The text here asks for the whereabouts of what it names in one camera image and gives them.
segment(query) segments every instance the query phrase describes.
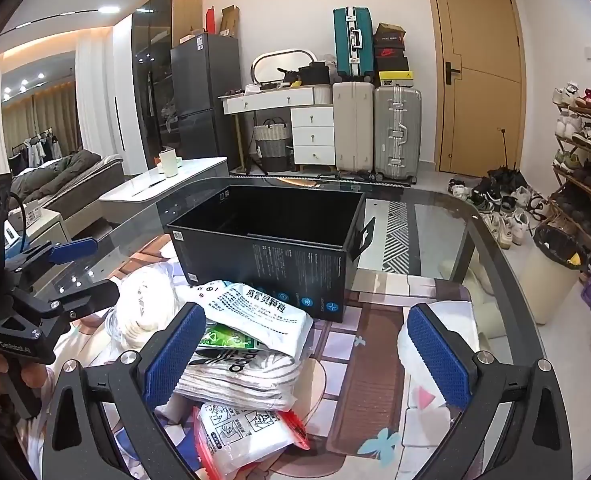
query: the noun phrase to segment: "laundry basket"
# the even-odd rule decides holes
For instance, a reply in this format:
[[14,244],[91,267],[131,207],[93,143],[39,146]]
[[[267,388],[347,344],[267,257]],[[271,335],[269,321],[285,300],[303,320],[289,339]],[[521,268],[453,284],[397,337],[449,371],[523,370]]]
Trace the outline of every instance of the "laundry basket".
[[[545,324],[578,281],[587,254],[568,234],[549,225],[538,226],[533,241],[536,247],[529,253],[518,281],[533,319]],[[568,261],[576,253],[579,265]]]
[[285,124],[263,124],[255,126],[253,133],[256,139],[256,150],[265,171],[279,172],[289,170],[287,146],[290,146],[291,135]]

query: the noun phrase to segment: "refrigerator door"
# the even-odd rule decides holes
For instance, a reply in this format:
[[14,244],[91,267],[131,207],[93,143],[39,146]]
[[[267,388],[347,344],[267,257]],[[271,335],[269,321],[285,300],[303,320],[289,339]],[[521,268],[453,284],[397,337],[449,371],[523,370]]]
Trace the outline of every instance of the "refrigerator door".
[[208,59],[208,35],[200,34],[171,51],[173,89],[178,115],[213,108]]
[[182,158],[219,156],[213,110],[178,118]]

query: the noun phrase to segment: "black trash bag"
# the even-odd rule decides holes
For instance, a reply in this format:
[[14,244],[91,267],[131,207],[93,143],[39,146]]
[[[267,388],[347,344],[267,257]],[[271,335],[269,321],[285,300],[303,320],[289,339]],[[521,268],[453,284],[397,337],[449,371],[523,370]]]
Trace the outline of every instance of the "black trash bag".
[[[587,266],[589,258],[584,248],[564,231],[542,224],[535,228],[533,241],[544,256],[567,269],[584,270]],[[569,260],[576,253],[579,255],[580,264],[570,264]]]

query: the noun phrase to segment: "beige curtain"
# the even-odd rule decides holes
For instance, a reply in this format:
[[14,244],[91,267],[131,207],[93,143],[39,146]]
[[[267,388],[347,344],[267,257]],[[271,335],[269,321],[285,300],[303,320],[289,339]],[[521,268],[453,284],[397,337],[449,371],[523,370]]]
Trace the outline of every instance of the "beige curtain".
[[52,86],[2,107],[6,153],[26,138],[53,129],[64,156],[82,145],[73,81]]

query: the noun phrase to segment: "blue butterfly print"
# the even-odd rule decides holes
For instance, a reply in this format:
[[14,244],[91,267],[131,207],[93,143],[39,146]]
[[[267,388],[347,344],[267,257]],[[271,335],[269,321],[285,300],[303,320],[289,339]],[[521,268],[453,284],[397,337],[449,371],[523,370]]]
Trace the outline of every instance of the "blue butterfly print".
[[400,443],[401,439],[402,437],[400,437],[399,432],[396,431],[389,436],[389,428],[382,428],[376,438],[365,440],[364,444],[357,450],[357,453],[360,455],[375,454],[375,457],[380,460],[382,467],[386,467],[393,460],[393,450],[396,444]]

